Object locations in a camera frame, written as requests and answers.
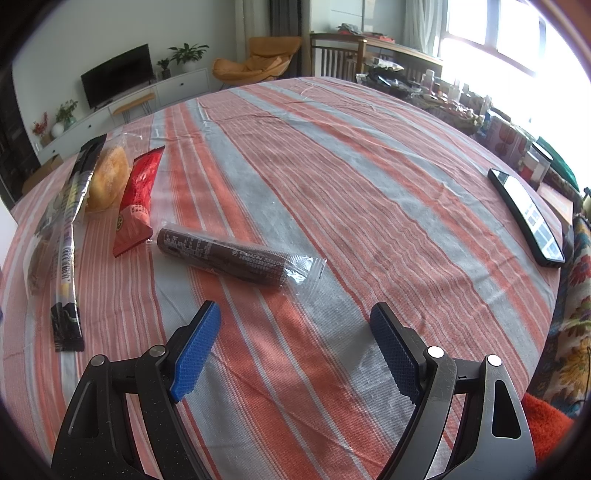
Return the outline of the bread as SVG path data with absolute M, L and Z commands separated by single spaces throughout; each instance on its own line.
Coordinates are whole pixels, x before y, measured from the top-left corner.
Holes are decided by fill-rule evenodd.
M 99 214 L 118 205 L 141 142 L 142 136 L 134 133 L 122 133 L 106 141 L 86 196 L 86 214 Z

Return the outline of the red flower vase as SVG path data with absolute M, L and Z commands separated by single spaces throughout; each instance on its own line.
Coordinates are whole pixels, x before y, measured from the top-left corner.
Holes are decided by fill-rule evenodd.
M 51 134 L 48 126 L 48 114 L 43 113 L 40 121 L 34 121 L 32 126 L 33 134 L 38 138 L 42 148 L 51 142 Z

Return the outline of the black television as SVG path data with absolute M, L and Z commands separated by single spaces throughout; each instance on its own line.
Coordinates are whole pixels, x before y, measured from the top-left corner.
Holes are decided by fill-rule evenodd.
M 147 44 L 117 55 L 81 75 L 83 90 L 91 109 L 153 79 Z

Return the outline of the white tv cabinet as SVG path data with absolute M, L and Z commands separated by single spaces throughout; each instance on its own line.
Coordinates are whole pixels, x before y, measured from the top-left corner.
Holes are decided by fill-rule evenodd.
M 211 92 L 211 75 L 200 68 L 152 83 L 111 101 L 85 118 L 76 121 L 60 136 L 37 153 L 41 165 L 55 155 L 63 160 L 75 154 L 87 140 L 108 134 L 139 118 L 163 108 Z

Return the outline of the green potted plant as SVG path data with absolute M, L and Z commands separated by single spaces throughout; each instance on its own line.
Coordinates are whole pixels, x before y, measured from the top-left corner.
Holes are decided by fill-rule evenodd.
M 197 69 L 197 63 L 202 59 L 209 46 L 207 44 L 184 43 L 180 47 L 170 47 L 172 59 L 180 66 L 183 73 L 188 73 Z

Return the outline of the striped red grey tablecloth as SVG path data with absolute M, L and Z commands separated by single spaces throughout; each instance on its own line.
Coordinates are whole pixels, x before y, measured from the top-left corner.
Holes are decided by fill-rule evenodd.
M 66 161 L 13 209 L 1 288 L 1 397 L 50 458 L 82 372 L 164 343 L 207 300 L 221 330 L 179 416 L 216 479 L 370 479 L 410 418 L 370 331 L 385 302 L 451 356 L 538 364 L 559 273 L 540 266 L 488 178 L 493 154 L 368 88 L 305 78 L 212 93 L 119 127 L 159 150 L 150 222 L 273 252 L 259 286 L 196 269 L 151 238 L 113 254 L 117 213 L 82 213 L 74 286 L 85 348 L 56 352 L 54 252 L 38 225 Z

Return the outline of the dark brown sausage snack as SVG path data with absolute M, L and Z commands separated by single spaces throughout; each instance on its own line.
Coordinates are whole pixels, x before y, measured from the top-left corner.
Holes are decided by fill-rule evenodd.
M 315 287 L 327 264 L 323 258 L 220 239 L 174 224 L 159 229 L 156 245 L 188 266 L 273 289 Z

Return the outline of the clear packet of brown snacks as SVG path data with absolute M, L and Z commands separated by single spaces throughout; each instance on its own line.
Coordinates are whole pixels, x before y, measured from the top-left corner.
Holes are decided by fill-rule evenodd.
M 64 196 L 65 187 L 62 187 L 48 203 L 27 248 L 25 280 L 29 296 L 38 295 L 45 285 L 55 254 L 56 230 L 63 217 Z

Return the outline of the small potted plant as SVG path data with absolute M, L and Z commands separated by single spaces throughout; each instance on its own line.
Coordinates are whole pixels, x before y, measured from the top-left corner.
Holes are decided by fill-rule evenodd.
M 54 139 L 60 137 L 76 122 L 74 113 L 77 106 L 78 101 L 73 99 L 67 100 L 59 106 L 54 125 L 51 128 L 51 135 Z

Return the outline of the red snack packet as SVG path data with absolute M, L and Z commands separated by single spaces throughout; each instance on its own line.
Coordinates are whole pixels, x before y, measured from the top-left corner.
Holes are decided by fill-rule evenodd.
M 117 216 L 113 256 L 121 256 L 152 236 L 151 193 L 165 147 L 135 158 Z

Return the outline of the wooden stool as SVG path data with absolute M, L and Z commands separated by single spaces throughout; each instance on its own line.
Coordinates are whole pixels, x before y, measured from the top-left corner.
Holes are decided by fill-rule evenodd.
M 131 122 L 131 114 L 133 110 L 140 109 L 143 116 L 150 115 L 152 113 L 152 103 L 155 101 L 156 96 L 150 92 L 142 96 L 138 96 L 133 100 L 127 101 L 116 106 L 111 110 L 112 116 L 120 116 L 125 124 Z

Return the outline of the wooden side table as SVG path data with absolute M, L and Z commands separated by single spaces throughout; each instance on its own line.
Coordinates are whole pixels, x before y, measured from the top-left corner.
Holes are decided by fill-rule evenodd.
M 443 61 L 421 51 L 363 35 L 311 33 L 311 74 L 353 81 L 356 74 L 368 73 L 380 62 L 402 67 L 405 80 L 419 83 L 432 70 L 436 77 Z

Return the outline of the long black snack stick packet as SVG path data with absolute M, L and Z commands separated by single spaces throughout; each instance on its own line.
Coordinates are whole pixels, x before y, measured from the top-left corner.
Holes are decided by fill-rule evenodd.
M 75 287 L 75 221 L 89 191 L 106 135 L 87 141 L 79 150 L 69 178 L 60 192 L 54 223 L 55 256 L 52 265 L 52 323 L 55 350 L 82 352 L 85 348 Z

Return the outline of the orange lounge chair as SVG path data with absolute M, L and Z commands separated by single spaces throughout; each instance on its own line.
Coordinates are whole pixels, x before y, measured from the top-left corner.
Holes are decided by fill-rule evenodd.
M 235 87 L 280 78 L 301 49 L 301 37 L 270 36 L 249 39 L 249 57 L 242 62 L 218 58 L 212 74 L 225 86 Z

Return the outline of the black smartphone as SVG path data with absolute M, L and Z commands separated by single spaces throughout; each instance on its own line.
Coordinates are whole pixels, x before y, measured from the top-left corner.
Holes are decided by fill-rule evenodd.
M 543 267 L 561 268 L 566 262 L 562 249 L 520 181 L 496 168 L 490 168 L 487 176 L 517 221 L 536 262 Z

